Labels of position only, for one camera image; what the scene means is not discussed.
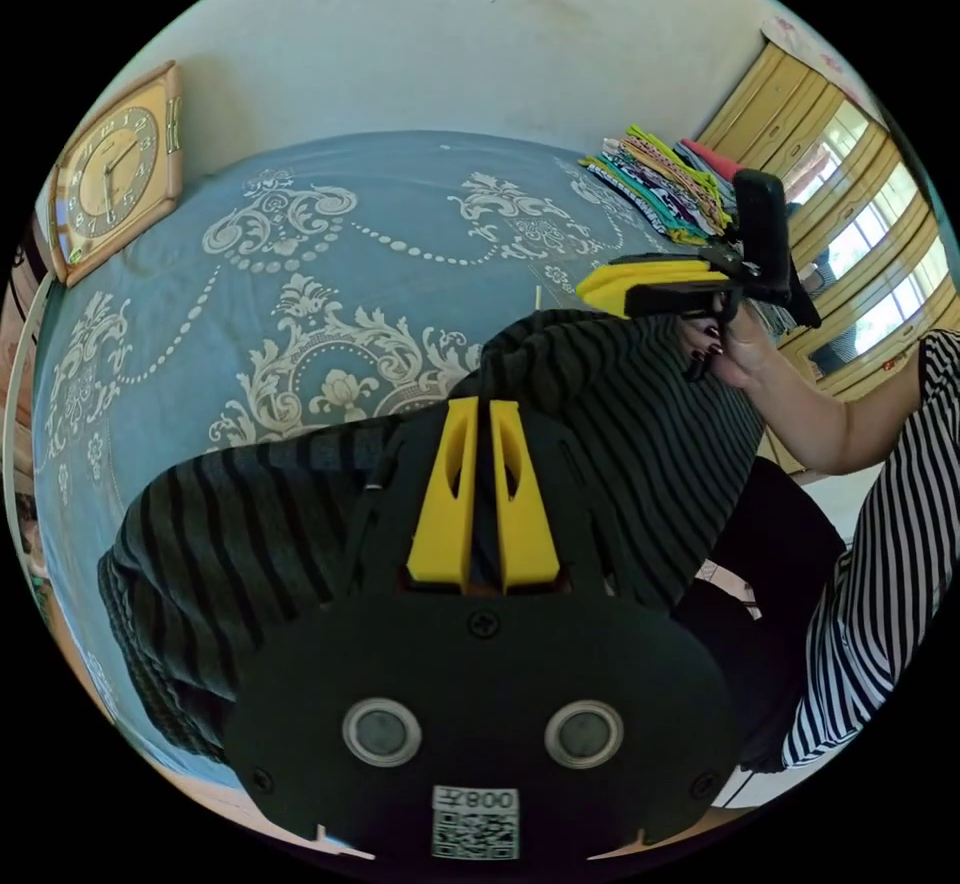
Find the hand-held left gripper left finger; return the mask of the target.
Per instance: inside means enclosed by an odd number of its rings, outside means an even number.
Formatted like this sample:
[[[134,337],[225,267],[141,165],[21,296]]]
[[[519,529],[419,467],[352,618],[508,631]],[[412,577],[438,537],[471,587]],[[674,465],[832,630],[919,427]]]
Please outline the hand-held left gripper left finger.
[[[478,428],[477,398],[447,403],[407,560],[418,585],[469,587]]]

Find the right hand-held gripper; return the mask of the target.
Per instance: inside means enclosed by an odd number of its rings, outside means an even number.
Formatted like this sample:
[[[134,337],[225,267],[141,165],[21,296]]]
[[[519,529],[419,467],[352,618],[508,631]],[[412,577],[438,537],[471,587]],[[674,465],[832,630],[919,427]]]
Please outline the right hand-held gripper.
[[[773,318],[817,329],[822,317],[786,241],[744,241],[739,252],[710,244],[689,259],[615,261],[576,289],[590,308],[624,319],[675,315],[691,372],[752,382],[776,352]]]

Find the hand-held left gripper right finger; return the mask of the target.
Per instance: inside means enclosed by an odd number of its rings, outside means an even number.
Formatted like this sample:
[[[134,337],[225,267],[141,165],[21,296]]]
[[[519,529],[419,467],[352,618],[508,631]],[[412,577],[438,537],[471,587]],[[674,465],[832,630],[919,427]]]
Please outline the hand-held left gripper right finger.
[[[502,590],[556,582],[560,562],[523,429],[519,405],[489,405]]]

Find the person's right hand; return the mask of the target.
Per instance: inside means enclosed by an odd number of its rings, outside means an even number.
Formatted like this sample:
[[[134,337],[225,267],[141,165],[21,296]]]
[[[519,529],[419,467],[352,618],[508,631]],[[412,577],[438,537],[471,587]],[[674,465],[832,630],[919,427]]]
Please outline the person's right hand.
[[[716,304],[711,316],[677,320],[677,337],[689,362],[689,374],[712,374],[726,385],[743,390],[779,376],[788,361],[752,305],[742,304],[726,321],[720,319],[721,310]]]

